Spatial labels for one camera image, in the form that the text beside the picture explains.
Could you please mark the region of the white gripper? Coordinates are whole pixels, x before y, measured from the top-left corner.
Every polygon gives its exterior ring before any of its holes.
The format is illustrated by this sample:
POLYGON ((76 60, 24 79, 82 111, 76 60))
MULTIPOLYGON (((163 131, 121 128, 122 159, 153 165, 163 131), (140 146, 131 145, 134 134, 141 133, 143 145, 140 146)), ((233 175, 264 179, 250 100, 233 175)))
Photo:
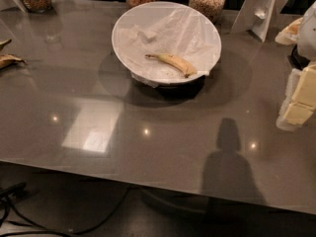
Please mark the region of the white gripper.
POLYGON ((301 18, 280 31, 275 41, 284 45, 296 44, 298 54, 310 60, 302 70, 291 70, 285 99, 276 119, 278 128, 295 131, 316 111, 316 1, 301 18))

